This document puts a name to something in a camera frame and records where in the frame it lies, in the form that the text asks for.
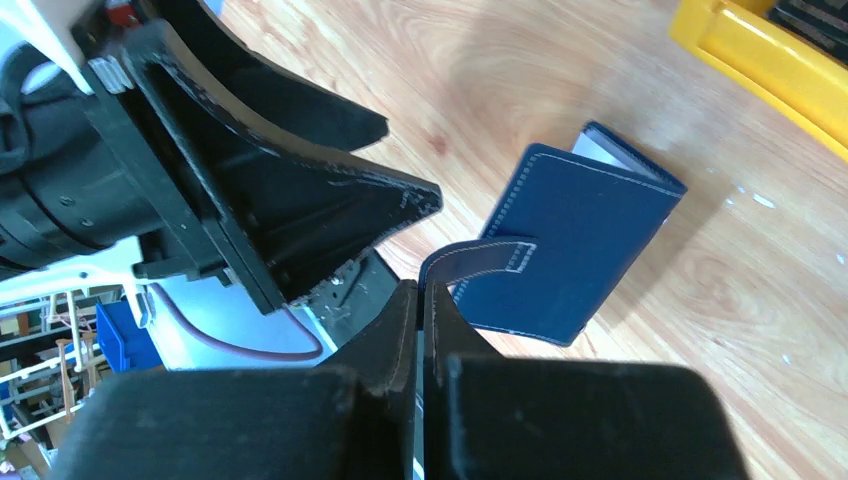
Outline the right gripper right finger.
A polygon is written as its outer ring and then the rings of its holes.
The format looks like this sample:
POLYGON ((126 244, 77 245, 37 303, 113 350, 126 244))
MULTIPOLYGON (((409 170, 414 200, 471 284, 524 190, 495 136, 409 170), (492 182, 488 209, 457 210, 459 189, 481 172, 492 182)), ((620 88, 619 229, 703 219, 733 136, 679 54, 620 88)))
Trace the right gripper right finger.
POLYGON ((423 463, 430 479, 745 479, 697 372, 499 354, 447 288, 423 291, 423 463))

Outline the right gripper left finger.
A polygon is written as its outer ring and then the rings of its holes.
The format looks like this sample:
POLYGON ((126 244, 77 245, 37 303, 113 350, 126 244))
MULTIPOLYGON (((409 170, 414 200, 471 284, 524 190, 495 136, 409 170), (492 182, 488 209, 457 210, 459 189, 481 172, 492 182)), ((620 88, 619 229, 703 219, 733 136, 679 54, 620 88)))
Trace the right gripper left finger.
POLYGON ((410 479, 417 284, 307 369, 148 370, 80 410, 54 479, 410 479))

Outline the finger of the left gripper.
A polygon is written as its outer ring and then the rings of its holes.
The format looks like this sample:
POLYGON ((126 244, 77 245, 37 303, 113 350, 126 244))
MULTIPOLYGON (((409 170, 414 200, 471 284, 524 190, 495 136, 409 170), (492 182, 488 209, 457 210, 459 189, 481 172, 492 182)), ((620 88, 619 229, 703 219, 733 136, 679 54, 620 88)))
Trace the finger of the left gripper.
POLYGON ((164 0, 152 6, 216 80, 277 127, 342 151, 388 135, 386 117, 250 50, 206 2, 164 0))
POLYGON ((128 89, 90 118, 163 221, 138 235, 144 279, 230 270, 263 314, 303 301, 435 213, 439 187, 313 144, 242 103, 163 19, 106 30, 128 89))

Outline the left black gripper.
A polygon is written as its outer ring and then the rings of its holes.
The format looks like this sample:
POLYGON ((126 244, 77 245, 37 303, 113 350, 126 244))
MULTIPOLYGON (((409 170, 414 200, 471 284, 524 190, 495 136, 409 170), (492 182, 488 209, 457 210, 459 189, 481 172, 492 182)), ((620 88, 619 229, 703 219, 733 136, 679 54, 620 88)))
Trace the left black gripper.
POLYGON ((24 92, 47 57, 23 43, 1 66, 1 276, 92 254, 162 227, 66 73, 24 92))

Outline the blue leather card holder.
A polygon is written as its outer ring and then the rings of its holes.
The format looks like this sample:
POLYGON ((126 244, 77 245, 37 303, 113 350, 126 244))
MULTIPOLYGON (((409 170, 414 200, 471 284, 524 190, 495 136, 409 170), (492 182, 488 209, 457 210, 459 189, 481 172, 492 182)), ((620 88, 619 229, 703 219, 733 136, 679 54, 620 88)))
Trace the blue leather card holder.
POLYGON ((598 122, 574 145, 527 147, 480 236, 431 254, 419 284, 444 284, 472 326, 571 344, 686 193, 598 122))

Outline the yellow plastic bin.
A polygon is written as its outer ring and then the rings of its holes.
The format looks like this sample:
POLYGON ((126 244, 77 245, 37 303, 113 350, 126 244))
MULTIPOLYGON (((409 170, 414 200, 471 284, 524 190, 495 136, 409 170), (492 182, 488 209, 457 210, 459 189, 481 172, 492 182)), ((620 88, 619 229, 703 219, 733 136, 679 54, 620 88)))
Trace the yellow plastic bin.
POLYGON ((768 20, 770 6, 684 0, 669 35, 846 160, 847 67, 768 20))

